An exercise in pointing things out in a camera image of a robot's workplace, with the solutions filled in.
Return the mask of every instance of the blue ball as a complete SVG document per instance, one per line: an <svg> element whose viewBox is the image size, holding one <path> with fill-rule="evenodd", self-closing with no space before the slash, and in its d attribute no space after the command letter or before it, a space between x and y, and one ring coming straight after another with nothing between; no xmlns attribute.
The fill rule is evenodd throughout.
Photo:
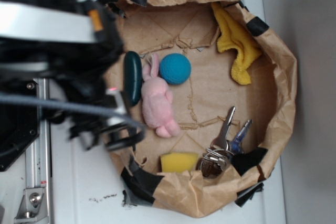
<svg viewBox="0 0 336 224"><path fill-rule="evenodd" d="M170 54L160 63L160 75L169 84L182 84L191 73L191 64L182 54Z"/></svg>

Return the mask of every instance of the gray cable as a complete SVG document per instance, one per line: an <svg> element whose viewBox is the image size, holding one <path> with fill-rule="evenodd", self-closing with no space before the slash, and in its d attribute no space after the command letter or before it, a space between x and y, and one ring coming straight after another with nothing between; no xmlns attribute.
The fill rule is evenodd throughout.
<svg viewBox="0 0 336 224"><path fill-rule="evenodd" d="M52 110L71 111L80 114L90 114L104 118L118 117L133 127L139 127L144 130L144 125L131 119L129 116L119 114L113 109L102 106L87 105L74 102L60 102L55 100L43 100L36 97L20 94L7 94L0 92L0 103L23 105L23 106L40 106Z"/></svg>

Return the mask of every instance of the paper bag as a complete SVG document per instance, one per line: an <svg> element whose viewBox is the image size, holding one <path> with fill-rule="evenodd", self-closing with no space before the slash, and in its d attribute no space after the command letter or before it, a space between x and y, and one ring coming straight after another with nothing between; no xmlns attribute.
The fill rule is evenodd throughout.
<svg viewBox="0 0 336 224"><path fill-rule="evenodd" d="M220 54L217 50L221 32L211 2L220 2L260 45L262 56L248 69L250 85L241 86L230 76L237 52ZM185 83L170 86L181 134L163 139L148 129L134 151L127 148L111 153L128 199L132 204L192 217L207 216L232 201L242 205L262 188L262 181L271 175L292 134L297 89L295 57L240 0L119 0L113 8L122 14L119 27L125 52L145 55L155 51L161 59L178 52L192 65ZM109 86L123 88L122 69L123 56L106 73ZM216 178L204 178L199 170L161 172L161 154L195 152L202 157L232 106L236 113L229 140L248 119L254 123L243 141L244 154L236 155L225 172ZM141 101L131 114L143 122Z"/></svg>

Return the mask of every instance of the gray wall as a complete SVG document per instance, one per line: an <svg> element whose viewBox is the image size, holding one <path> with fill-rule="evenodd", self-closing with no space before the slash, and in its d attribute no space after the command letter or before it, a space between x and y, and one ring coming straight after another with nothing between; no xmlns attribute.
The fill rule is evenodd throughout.
<svg viewBox="0 0 336 224"><path fill-rule="evenodd" d="M281 157L287 223L336 223L336 0L263 1L299 62L296 125Z"/></svg>

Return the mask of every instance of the yellow cloth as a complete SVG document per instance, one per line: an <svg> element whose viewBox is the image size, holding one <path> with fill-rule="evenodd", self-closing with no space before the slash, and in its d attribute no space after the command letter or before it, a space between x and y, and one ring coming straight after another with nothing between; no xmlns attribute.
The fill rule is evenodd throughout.
<svg viewBox="0 0 336 224"><path fill-rule="evenodd" d="M218 52L233 48L238 51L231 68L231 77L241 85L251 84L247 68L261 55L258 43L219 3L212 3L212 9L222 33L217 41Z"/></svg>

